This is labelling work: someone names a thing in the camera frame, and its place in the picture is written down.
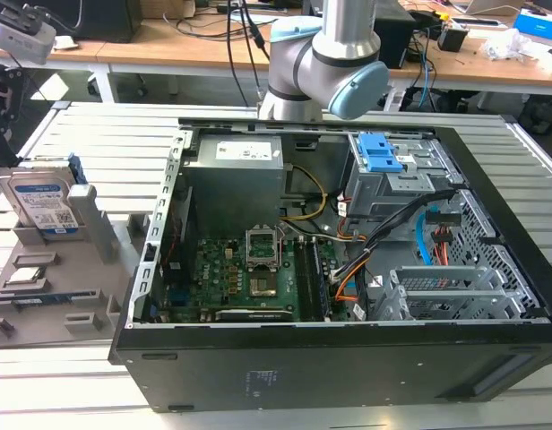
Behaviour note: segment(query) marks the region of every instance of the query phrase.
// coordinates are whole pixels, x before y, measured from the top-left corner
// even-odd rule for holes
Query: gray power supply
[[[181,168],[194,188],[199,230],[236,238],[277,224],[283,166],[279,136],[203,136],[198,155]]]

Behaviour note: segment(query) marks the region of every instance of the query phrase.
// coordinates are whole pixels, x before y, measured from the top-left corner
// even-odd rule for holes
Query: green motherboard
[[[298,277],[303,270],[297,267],[298,249],[303,249],[303,245],[297,239],[283,240],[280,250],[280,245],[274,249],[271,241],[261,238],[251,243],[250,255],[272,257],[276,252],[279,268],[276,271],[263,266],[249,269],[245,240],[201,239],[190,285],[176,282],[168,285],[164,306],[167,319],[172,323],[207,323],[214,321],[218,311],[236,313],[238,309],[246,309],[259,313],[284,311],[288,318],[291,316],[291,321],[304,321],[305,302],[310,297],[303,294],[303,289],[308,287]],[[332,242],[321,241],[317,244],[317,253],[316,260],[324,278],[337,264]],[[333,319],[344,320],[343,306],[335,306],[334,310]]]

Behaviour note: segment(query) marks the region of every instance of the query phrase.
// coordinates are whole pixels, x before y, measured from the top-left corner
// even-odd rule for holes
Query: blue wire
[[[437,211],[437,206],[432,206],[429,208],[430,211]],[[423,223],[426,220],[426,213],[422,212],[418,216],[418,220],[416,221],[416,243],[418,244],[419,253],[421,254],[421,258],[423,259],[423,263],[426,266],[432,266],[433,263],[431,262],[431,255],[429,255],[429,251],[427,250],[426,242],[423,240]]]
[[[427,40],[429,40],[429,29],[427,30]],[[423,92],[421,93],[421,101],[419,102],[419,107],[421,108],[423,106],[423,103],[426,101],[426,95],[427,95],[427,87],[429,85],[429,69],[427,68],[427,45],[429,41],[426,43],[426,48],[423,50],[423,67],[425,70],[425,76],[426,80],[423,85]]]

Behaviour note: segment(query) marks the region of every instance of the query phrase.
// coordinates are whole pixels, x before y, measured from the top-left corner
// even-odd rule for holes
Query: storage box
[[[552,40],[552,14],[537,15],[528,9],[522,9],[513,27],[521,33],[532,34]]]

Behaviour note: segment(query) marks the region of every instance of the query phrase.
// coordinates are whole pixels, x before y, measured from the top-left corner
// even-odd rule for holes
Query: motherboard
[[[343,305],[330,306],[327,278],[338,262],[332,242],[298,238],[272,245],[259,236],[201,239],[189,285],[172,281],[161,316],[172,323],[343,321]],[[278,262],[276,267],[250,257]]]

